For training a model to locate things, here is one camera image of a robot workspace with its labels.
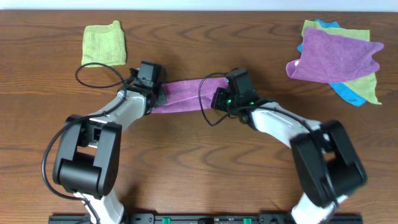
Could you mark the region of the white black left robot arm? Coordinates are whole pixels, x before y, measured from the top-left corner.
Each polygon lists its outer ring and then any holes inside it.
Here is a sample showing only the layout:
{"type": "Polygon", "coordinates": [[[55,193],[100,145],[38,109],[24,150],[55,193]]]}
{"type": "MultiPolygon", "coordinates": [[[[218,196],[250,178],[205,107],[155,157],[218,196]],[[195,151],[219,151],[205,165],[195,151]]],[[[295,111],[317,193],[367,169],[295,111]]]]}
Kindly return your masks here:
{"type": "Polygon", "coordinates": [[[55,135],[53,182],[84,204],[92,223],[122,223],[125,209],[114,191],[122,133],[165,102],[160,85],[126,84],[100,110],[69,116],[55,135]]]}

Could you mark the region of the purple microfiber cloth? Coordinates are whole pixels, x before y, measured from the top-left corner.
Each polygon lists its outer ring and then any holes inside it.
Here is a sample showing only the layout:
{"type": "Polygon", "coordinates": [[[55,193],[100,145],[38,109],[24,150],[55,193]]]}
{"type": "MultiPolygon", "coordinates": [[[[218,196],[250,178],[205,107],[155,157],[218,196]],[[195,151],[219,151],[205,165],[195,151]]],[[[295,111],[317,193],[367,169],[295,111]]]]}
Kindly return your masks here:
{"type": "MultiPolygon", "coordinates": [[[[153,113],[180,113],[200,111],[198,88],[200,79],[183,80],[163,84],[167,103],[156,108],[153,113]]],[[[201,86],[201,103],[204,110],[211,108],[213,95],[218,87],[227,88],[226,78],[209,78],[201,86]]]]}

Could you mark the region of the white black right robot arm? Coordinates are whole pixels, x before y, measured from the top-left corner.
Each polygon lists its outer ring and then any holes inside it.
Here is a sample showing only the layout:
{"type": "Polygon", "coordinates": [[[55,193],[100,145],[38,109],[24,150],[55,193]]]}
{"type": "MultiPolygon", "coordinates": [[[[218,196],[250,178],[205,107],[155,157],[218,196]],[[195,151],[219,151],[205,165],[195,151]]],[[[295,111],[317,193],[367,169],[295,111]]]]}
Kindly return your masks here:
{"type": "Polygon", "coordinates": [[[344,126],[305,119],[278,103],[218,88],[211,107],[237,116],[243,124],[269,134],[292,151],[303,190],[284,223],[362,223],[360,215],[339,214],[340,204],[368,177],[344,126]]]}

